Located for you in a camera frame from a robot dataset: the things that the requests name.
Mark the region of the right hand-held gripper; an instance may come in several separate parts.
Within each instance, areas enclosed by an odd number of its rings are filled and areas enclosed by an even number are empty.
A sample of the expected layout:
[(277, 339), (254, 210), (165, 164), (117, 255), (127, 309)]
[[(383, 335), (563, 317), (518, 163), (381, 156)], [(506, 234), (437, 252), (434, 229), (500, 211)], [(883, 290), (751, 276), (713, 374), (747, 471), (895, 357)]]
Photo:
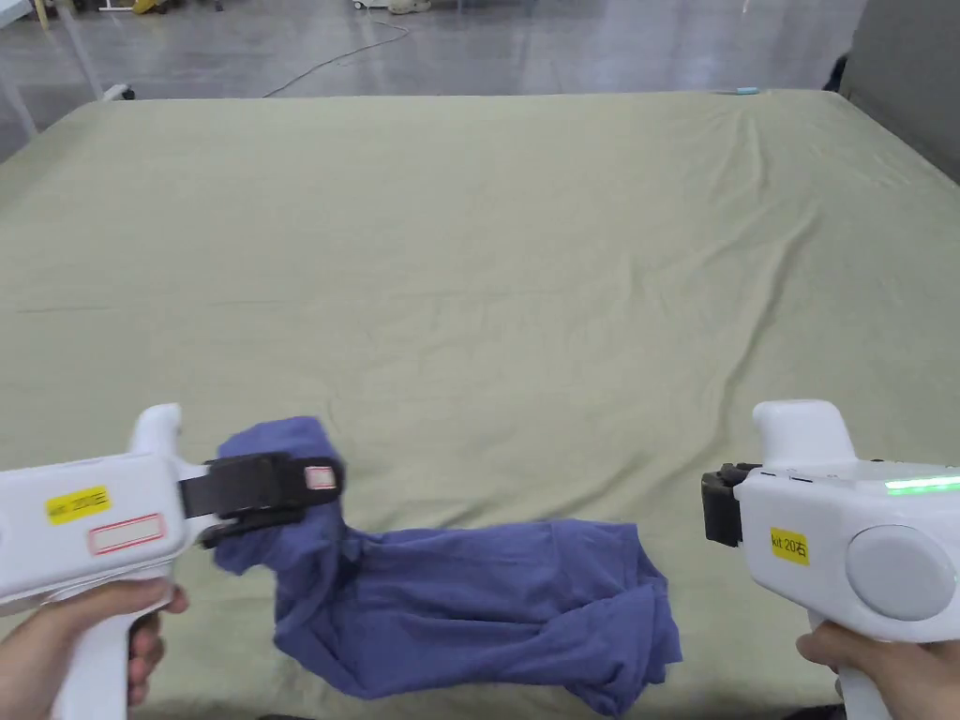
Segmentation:
[[(753, 418), (760, 462), (702, 477), (710, 541), (740, 550), (811, 632), (829, 622), (882, 642), (958, 641), (958, 469), (858, 457), (825, 400), (764, 401)], [(893, 719), (863, 673), (835, 672), (847, 718)]]

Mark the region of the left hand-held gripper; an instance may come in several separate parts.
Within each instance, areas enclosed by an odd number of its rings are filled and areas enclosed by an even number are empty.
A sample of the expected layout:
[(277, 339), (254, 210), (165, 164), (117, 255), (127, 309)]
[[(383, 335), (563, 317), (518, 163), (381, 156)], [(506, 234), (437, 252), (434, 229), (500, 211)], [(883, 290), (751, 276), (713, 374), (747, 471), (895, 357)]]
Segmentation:
[[(207, 469), (179, 456), (179, 435), (181, 407), (157, 405), (139, 415), (123, 454), (2, 472), (3, 616), (118, 579), (170, 579), (198, 541), (213, 549), (296, 524), (345, 488), (341, 459), (273, 452)], [(181, 485), (203, 476), (207, 515), (192, 517)]]

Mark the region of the person's right hand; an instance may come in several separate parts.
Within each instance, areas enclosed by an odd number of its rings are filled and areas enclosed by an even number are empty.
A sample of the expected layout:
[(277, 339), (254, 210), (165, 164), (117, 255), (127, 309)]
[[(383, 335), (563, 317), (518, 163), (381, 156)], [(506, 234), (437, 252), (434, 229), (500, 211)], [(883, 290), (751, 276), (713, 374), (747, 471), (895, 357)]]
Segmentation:
[(882, 642), (825, 622), (799, 637), (796, 649), (810, 663), (863, 673), (893, 719), (959, 717), (958, 641)]

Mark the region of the person's left hand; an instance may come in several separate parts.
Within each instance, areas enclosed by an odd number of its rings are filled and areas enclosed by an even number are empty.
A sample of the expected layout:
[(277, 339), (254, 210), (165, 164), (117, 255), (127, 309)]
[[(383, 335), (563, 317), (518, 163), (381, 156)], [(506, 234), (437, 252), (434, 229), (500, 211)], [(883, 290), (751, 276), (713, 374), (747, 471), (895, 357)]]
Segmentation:
[(81, 636), (163, 599), (161, 609), (172, 614), (188, 607), (182, 587), (157, 578), (110, 583), (36, 611), (1, 643), (1, 717), (49, 719)]

